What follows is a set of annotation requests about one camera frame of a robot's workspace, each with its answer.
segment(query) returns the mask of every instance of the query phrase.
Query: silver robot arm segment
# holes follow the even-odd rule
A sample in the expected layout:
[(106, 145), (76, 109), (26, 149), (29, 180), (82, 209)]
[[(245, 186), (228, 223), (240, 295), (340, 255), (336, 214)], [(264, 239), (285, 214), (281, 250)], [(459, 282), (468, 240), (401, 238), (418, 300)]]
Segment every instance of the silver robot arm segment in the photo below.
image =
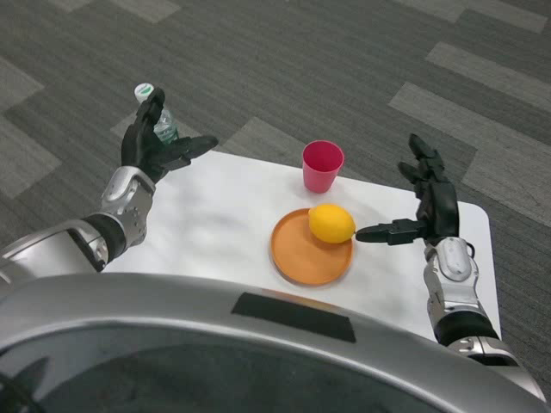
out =
[(427, 309), (435, 337), (461, 356), (491, 368), (545, 401), (542, 389), (502, 342), (476, 293), (479, 270), (467, 242), (446, 237), (425, 249), (424, 283)]
[(36, 232), (0, 251), (0, 296), (40, 277), (102, 271), (144, 240), (154, 193), (155, 184), (144, 172), (120, 167), (99, 213)]

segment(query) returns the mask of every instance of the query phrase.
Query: cup rim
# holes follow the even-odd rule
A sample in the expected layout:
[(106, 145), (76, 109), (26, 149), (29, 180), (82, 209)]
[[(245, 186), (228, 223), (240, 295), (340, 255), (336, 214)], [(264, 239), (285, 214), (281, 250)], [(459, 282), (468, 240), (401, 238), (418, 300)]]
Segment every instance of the cup rim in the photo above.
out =
[[(317, 143), (321, 143), (321, 142), (331, 144), (334, 147), (336, 147), (339, 150), (339, 152), (341, 152), (341, 156), (342, 156), (343, 160), (341, 161), (340, 165), (338, 165), (338, 167), (336, 167), (334, 170), (316, 170), (314, 167), (310, 166), (308, 164), (308, 162), (304, 159), (304, 152), (306, 151), (306, 148), (308, 146), (312, 145), (312, 144), (317, 144)], [(339, 145), (337, 145), (335, 142), (331, 142), (330, 140), (325, 140), (325, 139), (313, 140), (312, 142), (306, 144), (306, 146), (302, 150), (302, 163), (306, 164), (308, 166), (308, 168), (310, 168), (312, 170), (315, 170), (316, 173), (318, 173), (318, 174), (334, 174), (335, 171), (338, 172), (344, 165), (344, 151), (341, 149), (341, 147)]]

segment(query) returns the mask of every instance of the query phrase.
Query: floor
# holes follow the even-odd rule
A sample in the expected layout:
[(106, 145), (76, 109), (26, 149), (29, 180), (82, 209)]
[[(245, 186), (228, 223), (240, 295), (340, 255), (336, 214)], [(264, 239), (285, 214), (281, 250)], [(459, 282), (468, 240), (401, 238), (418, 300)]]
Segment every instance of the floor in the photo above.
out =
[(548, 0), (0, 0), (0, 245), (98, 206), (163, 86), (186, 134), (408, 188), (415, 132), (492, 225), (504, 339), (551, 398)]

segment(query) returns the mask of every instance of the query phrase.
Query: robotic arm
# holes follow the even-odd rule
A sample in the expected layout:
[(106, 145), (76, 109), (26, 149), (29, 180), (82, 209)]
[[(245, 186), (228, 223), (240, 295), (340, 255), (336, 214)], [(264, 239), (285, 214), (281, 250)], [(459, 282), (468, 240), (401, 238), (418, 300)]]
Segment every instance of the robotic arm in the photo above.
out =
[(417, 221), (363, 228), (356, 239), (364, 243), (397, 245), (423, 238), (427, 309), (436, 340), (456, 353), (478, 361), (545, 401), (542, 390), (492, 327), (476, 293), (479, 269), (474, 246), (459, 238), (459, 208), (454, 185), (444, 175), (438, 151), (419, 136), (409, 146), (418, 167), (399, 163), (400, 173), (414, 185), (421, 200)]
[(213, 136), (200, 136), (163, 145), (153, 132), (163, 105), (161, 89), (140, 105), (122, 141), (121, 167), (105, 189), (98, 213), (26, 236), (0, 250), (0, 298), (28, 280), (102, 271), (144, 240), (155, 183), (218, 144)]

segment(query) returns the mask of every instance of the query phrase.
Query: white bottle cap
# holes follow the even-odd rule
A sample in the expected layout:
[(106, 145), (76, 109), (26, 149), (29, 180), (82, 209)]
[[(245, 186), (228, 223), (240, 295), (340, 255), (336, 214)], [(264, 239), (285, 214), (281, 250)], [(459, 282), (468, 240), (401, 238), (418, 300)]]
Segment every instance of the white bottle cap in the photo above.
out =
[(134, 96), (138, 99), (139, 103), (144, 102), (147, 97), (153, 92), (155, 88), (151, 83), (142, 83), (136, 86), (134, 89)]

